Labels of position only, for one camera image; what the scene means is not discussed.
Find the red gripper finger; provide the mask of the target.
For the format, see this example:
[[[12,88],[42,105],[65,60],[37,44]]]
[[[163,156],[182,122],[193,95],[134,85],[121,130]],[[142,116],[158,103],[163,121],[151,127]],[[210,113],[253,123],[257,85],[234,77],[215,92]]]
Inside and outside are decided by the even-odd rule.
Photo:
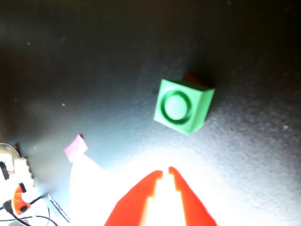
[[[139,226],[143,220],[147,199],[154,195],[156,183],[162,176],[163,171],[156,170],[133,186],[117,202],[105,225]]]
[[[209,214],[204,204],[192,191],[178,170],[174,167],[169,167],[168,172],[174,176],[176,191],[181,193],[186,225],[217,226],[216,221]]]

